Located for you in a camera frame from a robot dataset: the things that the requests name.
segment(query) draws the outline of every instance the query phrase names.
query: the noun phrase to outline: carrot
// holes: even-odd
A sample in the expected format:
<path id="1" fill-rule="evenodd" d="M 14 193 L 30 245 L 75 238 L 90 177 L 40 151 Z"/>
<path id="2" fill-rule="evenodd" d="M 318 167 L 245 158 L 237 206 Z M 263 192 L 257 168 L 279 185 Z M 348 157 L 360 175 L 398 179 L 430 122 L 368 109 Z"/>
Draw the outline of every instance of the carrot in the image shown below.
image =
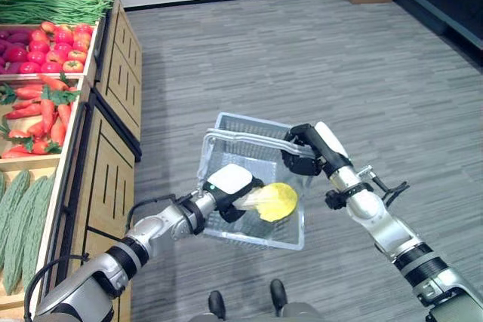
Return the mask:
<path id="1" fill-rule="evenodd" d="M 30 90 L 42 90 L 44 88 L 43 84 L 27 84 L 23 88 L 28 88 Z"/>
<path id="2" fill-rule="evenodd" d="M 63 126 L 67 129 L 70 118 L 70 106 L 69 105 L 58 105 L 57 111 L 59 112 L 59 117 L 62 120 Z"/>
<path id="3" fill-rule="evenodd" d="M 50 100 L 40 100 L 40 107 L 42 109 L 42 122 L 44 125 L 44 132 L 51 132 L 52 125 L 54 124 L 54 110 L 55 105 Z"/>
<path id="4" fill-rule="evenodd" d="M 30 133 L 23 132 L 21 130 L 11 130 L 8 133 L 8 137 L 15 138 L 15 137 L 30 137 Z"/>
<path id="5" fill-rule="evenodd" d="M 42 113 L 41 107 L 38 103 L 33 103 L 32 105 L 26 107 L 25 109 L 16 109 L 5 115 L 8 120 L 16 120 L 18 118 L 37 116 Z"/>
<path id="6" fill-rule="evenodd" d="M 48 75 L 37 75 L 42 82 L 44 82 L 47 86 L 52 88 L 53 90 L 66 90 L 69 86 L 63 83 L 60 79 L 55 79 L 49 77 Z"/>
<path id="7" fill-rule="evenodd" d="M 15 94 L 21 100 L 33 100 L 34 98 L 40 98 L 40 96 L 42 95 L 42 91 L 22 87 L 22 88 L 17 88 L 15 90 Z"/>
<path id="8" fill-rule="evenodd" d="M 18 151 L 12 151 L 12 150 L 5 151 L 2 154 L 2 158 L 28 158 L 29 156 L 31 155 L 25 152 L 18 152 Z"/>
<path id="9" fill-rule="evenodd" d="M 27 132 L 33 135 L 34 137 L 44 136 L 45 135 L 44 122 L 40 121 L 40 122 L 37 122 L 36 124 L 33 124 L 32 126 L 29 127 Z"/>
<path id="10" fill-rule="evenodd" d="M 56 120 L 54 126 L 52 126 L 52 130 L 51 130 L 52 142 L 58 143 L 59 146 L 62 146 L 63 145 L 63 139 L 65 137 L 66 137 L 66 128 L 62 124 L 62 120 L 60 120 L 60 118 L 58 118 Z"/>
<path id="11" fill-rule="evenodd" d="M 13 109 L 25 109 L 26 107 L 30 106 L 31 104 L 39 103 L 39 102 L 40 102 L 40 98 L 32 98 L 31 100 L 25 100 L 25 101 L 15 103 L 14 105 L 12 105 L 12 108 Z"/>

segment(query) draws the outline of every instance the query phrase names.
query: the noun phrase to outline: green vegetable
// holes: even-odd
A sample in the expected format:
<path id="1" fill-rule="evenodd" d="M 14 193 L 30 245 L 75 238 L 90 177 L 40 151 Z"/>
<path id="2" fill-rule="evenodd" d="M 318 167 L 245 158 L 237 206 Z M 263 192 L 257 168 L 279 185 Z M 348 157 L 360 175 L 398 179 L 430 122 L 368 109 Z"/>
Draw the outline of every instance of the green vegetable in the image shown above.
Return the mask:
<path id="1" fill-rule="evenodd" d="M 43 176 L 27 189 L 9 222 L 3 271 L 3 285 L 8 296 L 13 292 L 22 273 L 23 245 L 32 220 L 34 200 L 46 181 L 47 177 Z"/>
<path id="2" fill-rule="evenodd" d="M 48 86 L 44 86 L 40 98 L 52 101 L 55 106 L 69 105 L 77 99 L 79 94 L 81 94 L 80 90 L 51 90 Z"/>
<path id="3" fill-rule="evenodd" d="M 17 99 L 14 89 L 6 83 L 3 84 L 0 93 L 2 94 L 0 96 L 0 105 L 9 105 Z"/>
<path id="4" fill-rule="evenodd" d="M 33 150 L 33 137 L 8 137 L 10 127 L 8 126 L 7 118 L 3 116 L 2 125 L 0 125 L 0 132 L 4 140 L 10 141 L 14 144 L 24 145 L 28 152 Z"/>
<path id="5" fill-rule="evenodd" d="M 42 189 L 32 201 L 33 211 L 23 245 L 22 283 L 25 290 L 35 275 L 38 251 L 44 232 L 45 217 L 51 199 L 52 188 L 54 187 L 54 180 L 55 173 L 44 182 Z"/>
<path id="6" fill-rule="evenodd" d="M 94 25 L 113 0 L 0 0 L 0 23 L 56 24 L 87 23 Z"/>
<path id="7" fill-rule="evenodd" d="M 0 201 L 3 198 L 3 194 L 5 193 L 5 175 L 0 172 Z"/>
<path id="8" fill-rule="evenodd" d="M 0 269 L 3 267 L 5 260 L 5 245 L 7 243 L 6 236 L 10 228 L 10 219 L 14 214 L 17 205 L 22 198 L 23 193 L 29 187 L 30 173 L 28 170 L 22 170 L 8 186 L 7 191 L 0 201 Z"/>

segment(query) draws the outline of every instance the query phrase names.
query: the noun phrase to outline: black cable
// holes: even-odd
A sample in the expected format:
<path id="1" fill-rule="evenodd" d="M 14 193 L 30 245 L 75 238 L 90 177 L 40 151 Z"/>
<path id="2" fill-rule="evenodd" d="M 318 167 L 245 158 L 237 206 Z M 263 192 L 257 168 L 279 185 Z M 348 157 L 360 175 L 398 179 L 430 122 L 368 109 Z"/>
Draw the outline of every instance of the black cable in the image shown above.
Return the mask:
<path id="1" fill-rule="evenodd" d="M 44 267 L 40 268 L 40 270 L 37 273 L 35 273 L 34 278 L 30 281 L 29 286 L 25 291 L 25 300 L 23 302 L 23 309 L 24 309 L 23 319 L 26 322 L 32 322 L 32 318 L 30 318 L 32 316 L 30 314 L 30 299 L 32 299 L 32 294 L 33 294 L 33 290 L 35 289 L 35 286 L 44 277 L 45 272 L 47 272 L 57 263 L 64 262 L 69 259 L 80 259 L 83 262 L 87 262 L 89 260 L 88 257 L 89 257 L 88 253 L 84 254 L 83 256 L 78 256 L 75 254 L 68 255 L 68 256 L 61 256 L 60 258 L 57 258 L 47 263 L 46 265 L 44 265 Z"/>
<path id="2" fill-rule="evenodd" d="M 127 234 L 129 232 L 129 229 L 131 228 L 131 220 L 133 219 L 134 211 L 138 207 L 142 207 L 144 205 L 151 204 L 151 203 L 157 203 L 158 201 L 163 201 L 163 200 L 167 200 L 167 199 L 171 200 L 174 204 L 176 204 L 176 202 L 177 202 L 175 194 L 168 194 L 168 195 L 161 196 L 159 198 L 153 198 L 153 199 L 149 199 L 149 200 L 145 200 L 145 201 L 140 201 L 139 203 L 133 205 L 132 208 L 129 210 L 128 218 L 126 219 L 124 234 Z"/>

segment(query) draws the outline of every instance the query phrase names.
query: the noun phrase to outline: wooden cabinet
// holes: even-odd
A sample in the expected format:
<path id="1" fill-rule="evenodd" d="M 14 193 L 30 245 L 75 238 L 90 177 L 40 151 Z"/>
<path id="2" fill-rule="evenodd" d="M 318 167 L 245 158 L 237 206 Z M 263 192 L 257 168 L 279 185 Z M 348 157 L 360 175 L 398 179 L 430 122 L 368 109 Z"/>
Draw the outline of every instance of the wooden cabinet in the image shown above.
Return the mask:
<path id="1" fill-rule="evenodd" d="M 137 141 L 141 138 L 142 49 L 119 0 L 115 0 L 95 88 Z"/>
<path id="2" fill-rule="evenodd" d="M 72 253 L 96 256 L 124 235 L 134 204 L 134 154 L 102 113 L 94 108 L 78 196 Z M 75 271 L 72 262 L 69 271 Z M 131 319 L 131 289 L 113 301 L 114 321 Z"/>

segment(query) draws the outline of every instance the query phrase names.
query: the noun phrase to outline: black foot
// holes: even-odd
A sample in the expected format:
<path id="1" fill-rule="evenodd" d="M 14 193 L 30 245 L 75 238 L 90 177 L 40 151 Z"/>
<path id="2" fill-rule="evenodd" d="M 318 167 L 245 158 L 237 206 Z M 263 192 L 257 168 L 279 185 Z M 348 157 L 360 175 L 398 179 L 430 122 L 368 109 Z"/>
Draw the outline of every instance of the black foot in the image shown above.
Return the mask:
<path id="1" fill-rule="evenodd" d="M 288 303 L 284 284 L 279 279 L 274 279 L 272 283 L 270 283 L 270 294 L 272 295 L 275 313 L 279 316 L 281 309 Z"/>
<path id="2" fill-rule="evenodd" d="M 223 297 L 221 293 L 217 290 L 214 290 L 210 293 L 208 297 L 208 307 L 210 312 L 217 316 L 221 320 L 225 320 L 226 318 L 226 309 L 225 309 L 225 302 L 223 301 Z"/>

